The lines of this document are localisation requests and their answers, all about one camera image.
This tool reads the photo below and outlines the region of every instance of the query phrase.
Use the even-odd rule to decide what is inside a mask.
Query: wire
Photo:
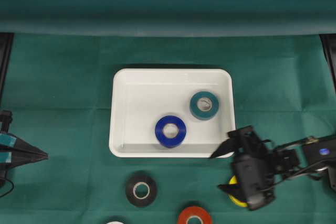
[[[277,182],[277,183],[274,183],[273,185],[271,185],[270,187],[266,188],[266,189],[261,189],[260,191],[268,191],[268,190],[271,190],[272,188],[274,188],[275,186],[279,185],[280,183],[284,182],[285,180],[288,180],[288,179],[291,179],[291,178],[296,178],[296,177],[299,177],[301,175],[308,175],[310,173],[314,173],[314,172],[308,172],[308,173],[303,173],[307,170],[309,170],[310,168],[320,164],[320,163],[323,163],[325,161],[328,161],[328,160],[335,160],[335,158],[325,158],[325,159],[322,159],[322,160],[319,160],[315,163],[312,163],[311,165],[308,165],[306,166],[305,168],[302,168],[300,169],[299,171],[297,171],[296,173],[293,173],[292,175],[290,175],[289,177],[287,178],[284,178],[283,180]]]
[[[12,185],[12,187],[11,187],[11,189],[9,191],[7,191],[6,193],[0,195],[0,198],[2,198],[2,197],[5,197],[7,194],[10,194],[14,190],[14,183],[10,179],[4,178],[4,177],[0,177],[0,180],[7,181],[7,182],[9,182]]]

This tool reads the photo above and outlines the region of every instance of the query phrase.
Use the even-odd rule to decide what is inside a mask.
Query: green table surface
[[[328,181],[300,177],[277,199],[247,211],[216,187],[230,159],[117,158],[108,148],[113,75],[122,68],[222,68],[233,80],[236,126],[254,125],[281,144],[335,132],[336,95],[318,36],[132,38],[17,34],[2,108],[10,132],[49,153],[15,168],[0,199],[0,223],[176,223],[197,204],[214,223],[335,223]],[[158,186],[155,202],[131,205],[124,184],[139,170]]]
[[[0,0],[0,30],[127,36],[336,33],[335,0]]]

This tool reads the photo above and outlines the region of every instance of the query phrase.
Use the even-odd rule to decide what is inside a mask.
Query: yellow tape roll
[[[237,178],[236,176],[233,176],[230,181],[229,181],[229,184],[232,185],[232,184],[236,184],[237,183]],[[247,207],[247,203],[246,202],[242,202],[238,199],[236,199],[235,197],[233,197],[232,195],[229,194],[229,197],[230,199],[232,200],[232,202],[234,204],[236,204],[237,206],[240,206],[240,207]]]

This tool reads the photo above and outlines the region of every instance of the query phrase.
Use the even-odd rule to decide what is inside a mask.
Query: red tape roll
[[[187,207],[184,209],[178,217],[177,224],[187,224],[192,217],[199,217],[202,224],[212,224],[211,216],[202,207]]]

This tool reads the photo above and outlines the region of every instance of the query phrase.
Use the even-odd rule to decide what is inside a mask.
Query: white plastic tray
[[[219,100],[207,121],[191,115],[191,97],[209,91]],[[157,121],[176,115],[187,127],[180,146],[155,137]],[[209,157],[235,129],[232,81],[222,69],[122,69],[113,79],[109,146],[118,157]]]

